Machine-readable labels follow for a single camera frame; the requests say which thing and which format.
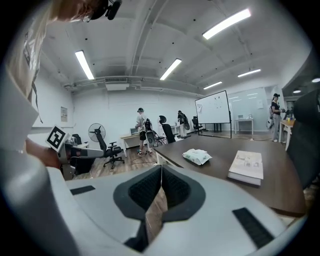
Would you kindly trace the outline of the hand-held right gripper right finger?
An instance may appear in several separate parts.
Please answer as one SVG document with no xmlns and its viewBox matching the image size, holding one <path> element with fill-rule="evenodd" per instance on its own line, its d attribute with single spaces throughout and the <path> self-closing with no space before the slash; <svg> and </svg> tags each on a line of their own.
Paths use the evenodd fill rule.
<svg viewBox="0 0 320 256">
<path fill-rule="evenodd" d="M 277 256 L 306 222 L 286 226 L 269 207 L 239 186 L 192 170 L 164 165 L 162 187 L 187 190 L 163 214 L 150 256 Z"/>
</svg>

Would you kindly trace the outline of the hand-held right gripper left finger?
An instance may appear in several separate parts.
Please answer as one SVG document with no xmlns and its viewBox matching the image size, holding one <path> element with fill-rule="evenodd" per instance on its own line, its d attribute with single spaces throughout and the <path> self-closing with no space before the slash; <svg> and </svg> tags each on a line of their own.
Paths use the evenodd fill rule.
<svg viewBox="0 0 320 256">
<path fill-rule="evenodd" d="M 87 216 L 121 244 L 143 252 L 162 229 L 162 167 L 66 183 Z"/>
</svg>

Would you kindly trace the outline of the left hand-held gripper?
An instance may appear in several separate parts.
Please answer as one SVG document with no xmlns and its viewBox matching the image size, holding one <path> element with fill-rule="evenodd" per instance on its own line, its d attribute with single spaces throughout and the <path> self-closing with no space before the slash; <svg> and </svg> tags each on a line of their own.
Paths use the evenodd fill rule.
<svg viewBox="0 0 320 256">
<path fill-rule="evenodd" d="M 76 172 L 76 168 L 70 164 L 71 159 L 102 158 L 104 156 L 104 151 L 101 149 L 78 147 L 77 139 L 59 126 L 51 129 L 45 142 L 57 153 L 60 170 L 66 181 L 72 180 Z"/>
</svg>

